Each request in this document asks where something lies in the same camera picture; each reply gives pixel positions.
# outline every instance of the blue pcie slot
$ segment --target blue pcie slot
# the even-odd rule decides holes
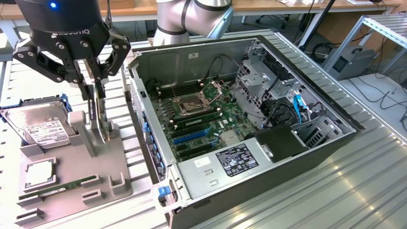
[[[208,134],[208,130],[203,130],[203,131],[200,131],[200,132],[198,132],[198,133],[195,133],[190,136],[180,137],[180,138],[175,139],[172,142],[174,142],[174,144],[180,144],[180,143],[191,141],[191,140],[194,140],[199,137],[204,137],[204,136],[207,136],[207,134]]]

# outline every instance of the power supply label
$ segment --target power supply label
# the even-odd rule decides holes
[[[216,157],[230,177],[259,166],[246,144],[216,153]]]
[[[68,134],[59,120],[27,125],[24,130],[40,146],[68,140]]]

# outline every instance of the office chair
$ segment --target office chair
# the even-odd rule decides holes
[[[276,21],[270,15],[262,15],[262,16],[259,17],[259,19],[256,19],[256,23],[258,23],[258,24],[260,24],[260,20],[262,20],[262,18],[264,18],[266,16],[268,16],[274,21]],[[287,22],[288,22],[288,20],[290,20],[290,14],[286,14],[284,17],[276,17],[276,18],[279,18],[279,19],[283,21],[282,29],[284,29],[284,28],[286,28],[286,25],[287,25]]]

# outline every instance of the wooden table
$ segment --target wooden table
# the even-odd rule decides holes
[[[156,0],[135,0],[136,7],[130,9],[115,9],[112,10],[114,21],[146,21],[156,20],[158,7]],[[328,0],[322,4],[315,4],[311,9],[311,13],[315,13],[314,20],[311,21],[310,27],[306,31],[300,44],[306,41],[312,28],[316,25],[316,21],[322,16],[322,12],[326,8]],[[387,11],[389,14],[395,7],[399,5],[394,0],[387,0]],[[310,10],[310,5],[295,4],[287,6],[276,0],[234,0],[232,6],[235,9],[234,16],[243,16],[243,23],[247,20],[247,16],[251,15],[282,15],[282,14],[303,14]],[[351,11],[377,11],[377,5],[355,6],[346,0],[336,0],[330,12],[351,12]],[[15,32],[16,26],[27,25],[22,11],[18,5],[4,5],[0,9],[0,28],[8,37],[8,41],[15,46],[19,40],[19,34]],[[142,33],[146,33],[146,24],[139,27]]]

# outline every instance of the metal case frame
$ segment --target metal case frame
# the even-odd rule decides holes
[[[232,208],[246,200],[258,196],[264,191],[270,190],[271,188],[276,187],[290,179],[295,178],[310,169],[315,168],[327,159],[327,157],[352,140],[356,134],[364,129],[362,125],[352,119],[351,115],[347,114],[344,109],[338,105],[334,99],[330,98],[330,96],[318,87],[318,85],[312,82],[312,80],[307,77],[307,75],[302,72],[302,70],[292,64],[292,62],[287,59],[287,57],[282,54],[282,52],[275,48],[275,46],[263,38],[263,36],[251,36],[239,39],[223,39],[223,40],[215,40],[207,42],[194,42],[187,44],[187,46],[208,44],[215,42],[236,41],[242,39],[256,39],[266,45],[267,49],[278,57],[280,64],[299,77],[302,83],[312,89],[312,91],[319,96],[319,98],[327,104],[330,104],[330,108],[340,116],[340,118],[346,120],[347,124],[354,128],[355,131],[348,133],[347,136],[332,141],[324,147],[318,147],[312,149],[311,152],[308,153],[304,152],[300,155],[291,158],[290,160],[284,160],[284,162],[279,163],[278,166],[272,167],[262,174],[256,174],[255,176],[248,177],[239,184],[230,185],[227,188],[219,190],[218,192],[211,192],[208,195],[203,196],[202,198],[196,198],[192,201],[186,201],[184,204],[179,206],[179,208],[174,209],[167,215],[172,228],[190,228],[191,226],[196,225],[208,218],[216,216],[219,213],[228,210],[230,208]],[[144,48],[134,51],[143,52],[143,51],[160,50],[168,48],[171,49],[183,46],[186,46],[186,44]],[[130,72],[134,78],[136,74],[138,65],[139,65],[138,60],[135,60],[130,65],[131,68]],[[143,86],[143,82],[140,79],[134,79],[134,81],[136,82],[138,85],[142,85],[142,88],[138,88],[136,89],[138,92],[134,91],[134,93],[136,93],[138,95],[138,100],[139,100],[136,101],[138,105],[143,106],[143,103],[146,101],[143,98],[147,98],[146,88]],[[178,176],[179,178],[178,181],[178,183],[180,183],[179,185],[180,186],[184,185],[184,179],[183,179],[183,174],[180,173],[179,165],[176,165],[174,161],[172,163],[168,163],[167,166],[171,167],[172,174],[175,174],[175,176]],[[183,191],[184,192],[180,192],[180,195],[183,197],[186,196],[190,197],[186,188]]]

